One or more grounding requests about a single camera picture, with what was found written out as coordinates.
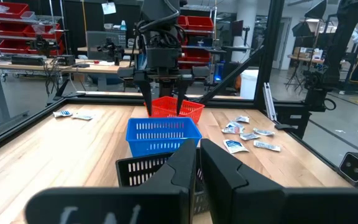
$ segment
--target ceiling light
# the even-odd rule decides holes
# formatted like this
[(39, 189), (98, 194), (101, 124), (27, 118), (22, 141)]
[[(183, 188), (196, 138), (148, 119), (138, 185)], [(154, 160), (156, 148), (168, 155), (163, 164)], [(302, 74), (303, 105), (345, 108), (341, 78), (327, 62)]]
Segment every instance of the ceiling light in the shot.
[(307, 22), (319, 22), (319, 19), (307, 19)]

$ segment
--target snack packet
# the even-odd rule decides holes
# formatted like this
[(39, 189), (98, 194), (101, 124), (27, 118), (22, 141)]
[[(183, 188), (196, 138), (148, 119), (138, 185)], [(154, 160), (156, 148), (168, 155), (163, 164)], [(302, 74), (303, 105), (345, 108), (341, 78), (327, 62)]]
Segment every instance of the snack packet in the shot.
[(235, 121), (249, 123), (249, 117), (247, 117), (247, 116), (238, 116), (238, 117), (236, 117)]
[(273, 131), (264, 131), (264, 130), (259, 130), (257, 128), (254, 128), (254, 132), (257, 134), (264, 135), (264, 136), (273, 136), (274, 135)]
[(94, 114), (91, 113), (85, 113), (85, 112), (78, 112), (75, 113), (72, 118), (78, 118), (78, 119), (84, 119), (84, 120), (91, 120), (94, 118)]
[(260, 136), (254, 134), (254, 133), (249, 133), (249, 134), (240, 134), (240, 138), (242, 140), (251, 140), (251, 139), (257, 139), (260, 138)]
[(225, 134), (242, 134), (242, 129), (239, 127), (230, 127), (222, 129), (222, 132)]
[(268, 144), (268, 143), (265, 143), (265, 142), (260, 142), (260, 141), (254, 141), (254, 146), (255, 147), (259, 147), (259, 148), (262, 148), (262, 149), (270, 149), (270, 150), (273, 150), (273, 151), (276, 151), (276, 152), (280, 152), (281, 151), (281, 148), (280, 146), (273, 146), (271, 144)]
[(71, 115), (73, 115), (73, 113), (70, 112), (70, 111), (53, 112), (53, 116), (54, 116), (55, 118), (65, 117), (65, 116), (71, 116)]
[(230, 127), (238, 127), (238, 128), (241, 128), (241, 129), (244, 129), (243, 125), (235, 122), (235, 121), (230, 121), (229, 124), (226, 125), (227, 128), (230, 128)]
[(223, 140), (224, 146), (226, 146), (226, 149), (233, 154), (236, 152), (249, 152), (248, 149), (246, 149), (241, 142), (233, 141), (233, 140)]

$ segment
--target wooden tabletop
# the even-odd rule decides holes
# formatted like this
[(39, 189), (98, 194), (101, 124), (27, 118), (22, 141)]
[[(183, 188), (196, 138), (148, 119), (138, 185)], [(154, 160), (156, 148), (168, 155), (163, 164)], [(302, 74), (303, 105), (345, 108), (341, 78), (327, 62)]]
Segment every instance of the wooden tabletop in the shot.
[[(77, 93), (85, 93), (87, 95), (108, 95), (108, 96), (119, 96), (119, 95), (125, 95), (125, 96), (142, 96), (141, 93), (123, 93), (123, 92), (106, 92), (106, 91), (77, 91)], [(202, 95), (186, 95), (189, 98), (198, 98)], [(214, 96), (214, 99), (230, 99), (230, 100), (243, 100), (241, 96)]]
[[(95, 65), (93, 60), (82, 60), (76, 59), (75, 63), (87, 63), (89, 64), (88, 68), (67, 68), (67, 66), (59, 66), (59, 69), (64, 69), (64, 72), (80, 72), (80, 73), (117, 73), (118, 68), (127, 68), (129, 67), (129, 62), (121, 61), (119, 66), (115, 65)], [(2, 69), (16, 69), (16, 70), (40, 70), (43, 71), (43, 66), (37, 65), (13, 65), (11, 62), (0, 62), (0, 68)]]
[[(37, 192), (50, 187), (117, 187), (115, 162), (132, 157), (126, 141), (129, 118), (146, 118), (143, 106), (65, 105), (70, 111), (92, 111), (90, 121), (51, 116), (0, 148), (0, 223), (25, 223), (23, 209)], [(275, 131), (261, 141), (281, 147), (281, 152), (255, 148), (221, 128), (236, 116), (250, 117), (252, 128)], [(205, 108), (198, 123), (204, 138), (222, 148), (224, 139), (241, 141), (250, 152), (234, 156), (257, 172), (286, 187), (350, 187), (326, 164), (257, 110)], [(211, 223), (209, 212), (193, 223)]]
[[(303, 58), (303, 57), (297, 57), (297, 56), (294, 56), (294, 55), (289, 55), (288, 56), (290, 59), (293, 59), (293, 60), (299, 60), (299, 61), (304, 61), (304, 62), (310, 62), (310, 58)], [(323, 64), (324, 63), (324, 60), (321, 60), (321, 59), (313, 59), (311, 61), (312, 63), (318, 63), (318, 64)], [(346, 63), (345, 60), (341, 60), (340, 62), (341, 64), (344, 64)]]
[[(88, 51), (88, 47), (78, 47), (78, 48), (77, 48), (77, 51), (87, 52), (87, 51)], [(124, 49), (124, 53), (125, 53), (125, 54), (131, 54), (131, 53), (132, 53), (132, 48)], [(134, 50), (134, 54), (139, 54), (139, 50), (138, 50), (138, 49), (135, 49), (135, 50)]]

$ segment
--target black basket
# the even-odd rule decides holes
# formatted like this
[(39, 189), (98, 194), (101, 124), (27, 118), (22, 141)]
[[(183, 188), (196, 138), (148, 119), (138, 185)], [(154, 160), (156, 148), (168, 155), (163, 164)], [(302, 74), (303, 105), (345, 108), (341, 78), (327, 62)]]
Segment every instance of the black basket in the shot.
[[(116, 167), (120, 187), (132, 187), (143, 184), (162, 167), (172, 154), (173, 152), (167, 152), (151, 156), (117, 160)], [(194, 198), (195, 215), (209, 210), (206, 194), (204, 194), (203, 178), (199, 161), (197, 161), (196, 170), (196, 192)]]

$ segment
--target blue basket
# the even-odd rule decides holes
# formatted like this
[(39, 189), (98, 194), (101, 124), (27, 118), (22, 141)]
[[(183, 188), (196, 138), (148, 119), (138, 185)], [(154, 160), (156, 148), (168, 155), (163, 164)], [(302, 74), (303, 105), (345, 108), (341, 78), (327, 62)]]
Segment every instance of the blue basket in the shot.
[(133, 157), (174, 152), (186, 139), (202, 138), (191, 118), (131, 118), (126, 140)]

